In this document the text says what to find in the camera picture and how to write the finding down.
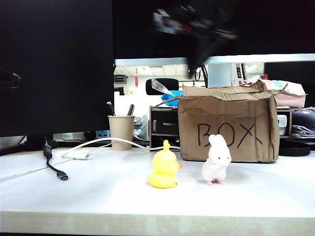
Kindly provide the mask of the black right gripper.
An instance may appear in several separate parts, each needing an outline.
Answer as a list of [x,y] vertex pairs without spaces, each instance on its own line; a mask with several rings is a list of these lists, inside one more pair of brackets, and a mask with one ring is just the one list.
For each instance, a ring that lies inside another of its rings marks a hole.
[[180,34],[199,39],[191,39],[189,42],[188,65],[189,78],[191,79],[197,68],[209,57],[218,54],[223,46],[220,41],[209,42],[205,38],[220,40],[235,40],[237,34],[224,24],[228,20],[228,12],[222,7],[217,7],[216,20],[201,17],[200,12],[190,5],[172,9],[158,9],[153,13],[153,22],[156,30],[168,34]]

